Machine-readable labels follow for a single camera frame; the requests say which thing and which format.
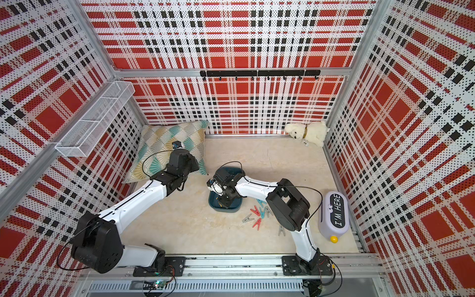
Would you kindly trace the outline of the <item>teal plastic storage box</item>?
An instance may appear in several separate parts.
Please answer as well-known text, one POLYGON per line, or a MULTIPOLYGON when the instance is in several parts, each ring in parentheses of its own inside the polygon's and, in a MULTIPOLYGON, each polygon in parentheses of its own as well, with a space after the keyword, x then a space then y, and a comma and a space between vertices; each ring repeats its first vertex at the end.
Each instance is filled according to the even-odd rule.
MULTIPOLYGON (((218 169, 212 179, 215 179, 216 175, 218 175, 219 177, 224 176, 231 180, 231 178, 241 173, 244 174, 244 171, 241 168, 225 166, 218 169)), ((219 196, 210 191, 208 202, 209 206, 217 212, 234 213, 239 210, 242 204, 242 198, 238 197, 229 199, 226 198, 224 194, 219 196)))

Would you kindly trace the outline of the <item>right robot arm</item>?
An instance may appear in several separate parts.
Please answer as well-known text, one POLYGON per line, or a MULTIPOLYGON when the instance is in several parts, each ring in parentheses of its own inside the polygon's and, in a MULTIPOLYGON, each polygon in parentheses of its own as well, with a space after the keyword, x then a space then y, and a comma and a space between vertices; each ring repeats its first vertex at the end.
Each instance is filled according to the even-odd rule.
POLYGON ((235 199, 254 198, 266 202, 278 223, 291 232, 300 264, 310 269, 317 265, 320 252, 310 232, 310 203, 292 182, 287 179, 265 182, 243 173, 232 175, 220 168, 207 181, 207 187, 224 208, 235 199))

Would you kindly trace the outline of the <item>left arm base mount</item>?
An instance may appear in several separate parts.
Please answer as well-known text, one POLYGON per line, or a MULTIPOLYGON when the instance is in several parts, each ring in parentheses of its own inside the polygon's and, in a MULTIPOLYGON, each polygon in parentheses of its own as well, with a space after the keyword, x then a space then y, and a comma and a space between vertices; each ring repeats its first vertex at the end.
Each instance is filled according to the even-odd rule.
POLYGON ((157 255, 151 266, 136 266, 134 277, 181 277, 183 275, 186 257, 166 256, 165 250, 154 245, 145 244, 156 250, 157 255))

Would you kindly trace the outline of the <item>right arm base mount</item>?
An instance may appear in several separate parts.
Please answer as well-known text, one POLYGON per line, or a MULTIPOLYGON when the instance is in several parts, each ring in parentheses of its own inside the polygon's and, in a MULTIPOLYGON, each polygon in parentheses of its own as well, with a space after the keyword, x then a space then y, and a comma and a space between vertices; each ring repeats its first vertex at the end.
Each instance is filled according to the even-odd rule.
POLYGON ((332 276, 333 268, 328 257, 315 255, 310 262, 295 256, 282 256, 283 273, 286 276, 332 276))

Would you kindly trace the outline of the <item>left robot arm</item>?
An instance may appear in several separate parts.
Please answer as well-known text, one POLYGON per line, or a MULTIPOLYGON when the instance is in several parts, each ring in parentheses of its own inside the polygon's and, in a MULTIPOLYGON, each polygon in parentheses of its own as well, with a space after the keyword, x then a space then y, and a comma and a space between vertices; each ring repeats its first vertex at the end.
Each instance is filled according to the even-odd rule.
POLYGON ((98 214, 86 213, 71 239, 71 257, 86 267, 107 273, 116 267, 135 267, 144 273, 165 271, 165 251, 156 246, 125 246, 122 232, 153 204, 182 191, 188 175, 199 170, 196 158, 184 148, 170 152, 164 170, 150 176, 139 190, 98 214))

